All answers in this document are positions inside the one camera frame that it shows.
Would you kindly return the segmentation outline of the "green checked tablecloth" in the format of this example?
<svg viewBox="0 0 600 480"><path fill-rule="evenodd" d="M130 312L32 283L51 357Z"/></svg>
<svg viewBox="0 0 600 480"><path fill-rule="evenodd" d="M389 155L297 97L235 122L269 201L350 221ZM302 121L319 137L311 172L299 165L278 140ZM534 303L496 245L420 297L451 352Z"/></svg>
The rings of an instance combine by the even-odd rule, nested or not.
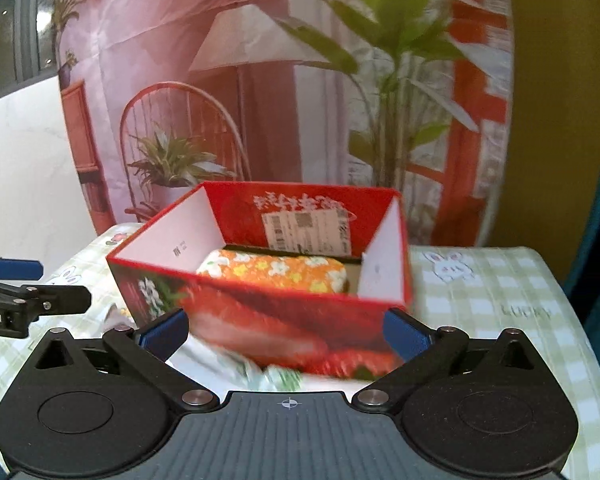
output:
<svg viewBox="0 0 600 480"><path fill-rule="evenodd" d="M61 326L76 338L96 337L113 315L128 312L106 257L137 228L135 223L113 226L48 279L86 286L92 305L84 315L41 318L31 325L27 339L0 337L0 401L48 330ZM526 333L578 416L577 441L562 473L568 479L600 479L600 366L542 257L525 247L414 247L411 270L413 314L419 321L431 327L453 325L480 339L492 339L506 327Z"/></svg>

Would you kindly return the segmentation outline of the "red strawberry cardboard box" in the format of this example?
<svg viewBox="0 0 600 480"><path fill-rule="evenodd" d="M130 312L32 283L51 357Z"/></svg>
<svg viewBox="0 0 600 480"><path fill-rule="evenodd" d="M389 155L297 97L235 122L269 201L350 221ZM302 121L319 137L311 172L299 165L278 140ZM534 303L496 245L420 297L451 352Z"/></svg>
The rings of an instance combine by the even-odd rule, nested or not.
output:
<svg viewBox="0 0 600 480"><path fill-rule="evenodd" d="M211 347L318 376L372 380L400 363L382 322L413 293L390 188L206 182L107 261L137 325L182 309Z"/></svg>

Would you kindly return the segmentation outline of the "orange floral pouch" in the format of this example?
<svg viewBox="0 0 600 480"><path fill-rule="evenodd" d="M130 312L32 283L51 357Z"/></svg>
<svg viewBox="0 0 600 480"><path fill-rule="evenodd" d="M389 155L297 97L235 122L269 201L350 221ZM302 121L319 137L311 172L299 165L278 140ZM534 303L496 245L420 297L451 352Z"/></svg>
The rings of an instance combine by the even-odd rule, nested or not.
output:
<svg viewBox="0 0 600 480"><path fill-rule="evenodd" d="M344 264L322 256L273 256L219 249L204 258L196 274L314 294L343 294L348 290Z"/></svg>

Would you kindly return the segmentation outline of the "white knotted cloth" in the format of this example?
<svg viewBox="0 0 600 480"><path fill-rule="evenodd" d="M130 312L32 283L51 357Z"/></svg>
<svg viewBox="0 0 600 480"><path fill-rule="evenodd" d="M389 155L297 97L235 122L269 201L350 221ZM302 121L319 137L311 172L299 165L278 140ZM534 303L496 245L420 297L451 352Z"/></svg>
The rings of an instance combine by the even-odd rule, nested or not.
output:
<svg viewBox="0 0 600 480"><path fill-rule="evenodd" d="M359 382L303 374L277 365L261 368L235 352L208 346L189 336L166 361L198 384L224 398L229 391L344 391L351 393Z"/></svg>

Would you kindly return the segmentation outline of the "printed living room backdrop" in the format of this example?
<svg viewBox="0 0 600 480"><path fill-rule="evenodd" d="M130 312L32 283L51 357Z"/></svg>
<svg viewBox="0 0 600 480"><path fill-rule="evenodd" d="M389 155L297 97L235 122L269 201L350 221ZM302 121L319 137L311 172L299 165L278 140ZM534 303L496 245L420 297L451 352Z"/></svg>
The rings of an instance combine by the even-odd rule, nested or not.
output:
<svg viewBox="0 0 600 480"><path fill-rule="evenodd" d="M510 0L54 0L52 29L97 232L221 180L394 188L413 243L489 237Z"/></svg>

